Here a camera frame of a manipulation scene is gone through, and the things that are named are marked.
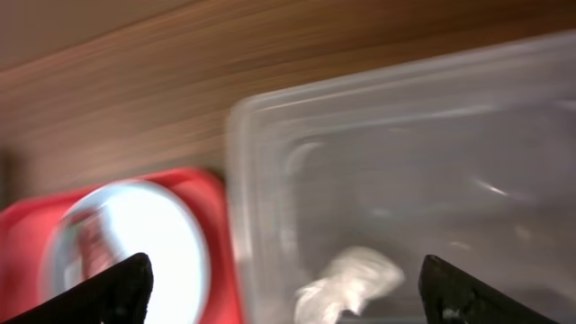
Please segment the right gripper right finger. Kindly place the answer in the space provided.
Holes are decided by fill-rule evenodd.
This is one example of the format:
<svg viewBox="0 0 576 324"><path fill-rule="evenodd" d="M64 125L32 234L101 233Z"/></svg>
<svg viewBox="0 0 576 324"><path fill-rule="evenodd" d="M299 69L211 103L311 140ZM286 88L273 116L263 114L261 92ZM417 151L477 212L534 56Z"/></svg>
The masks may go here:
<svg viewBox="0 0 576 324"><path fill-rule="evenodd" d="M428 324L557 324L439 256L425 256L418 292Z"/></svg>

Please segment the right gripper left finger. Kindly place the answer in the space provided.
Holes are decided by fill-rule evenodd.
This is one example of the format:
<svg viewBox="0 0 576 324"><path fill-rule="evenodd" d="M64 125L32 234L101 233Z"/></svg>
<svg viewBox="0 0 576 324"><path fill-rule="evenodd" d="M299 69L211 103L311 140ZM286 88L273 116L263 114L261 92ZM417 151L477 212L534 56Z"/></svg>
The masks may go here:
<svg viewBox="0 0 576 324"><path fill-rule="evenodd" d="M5 324L143 324L153 283L149 257L138 253Z"/></svg>

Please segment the white tissue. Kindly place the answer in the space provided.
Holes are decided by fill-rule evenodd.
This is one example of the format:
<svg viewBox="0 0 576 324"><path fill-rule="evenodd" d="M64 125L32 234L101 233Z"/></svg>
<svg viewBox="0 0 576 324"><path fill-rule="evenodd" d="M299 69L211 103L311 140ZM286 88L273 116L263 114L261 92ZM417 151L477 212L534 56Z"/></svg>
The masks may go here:
<svg viewBox="0 0 576 324"><path fill-rule="evenodd" d="M296 293L294 322L336 324L345 311L360 315L366 305L405 281L403 270L369 247L348 247L330 261L320 279Z"/></svg>

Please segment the red snack wrapper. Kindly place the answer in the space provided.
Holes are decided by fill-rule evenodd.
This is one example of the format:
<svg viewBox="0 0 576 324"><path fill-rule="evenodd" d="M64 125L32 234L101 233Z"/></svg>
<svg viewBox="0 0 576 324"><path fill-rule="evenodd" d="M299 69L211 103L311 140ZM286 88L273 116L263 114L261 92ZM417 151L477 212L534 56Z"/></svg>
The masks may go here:
<svg viewBox="0 0 576 324"><path fill-rule="evenodd" d="M117 257L105 239L98 210L88 209L76 213L71 224L77 228L76 243L81 259L82 276L85 280L117 263Z"/></svg>

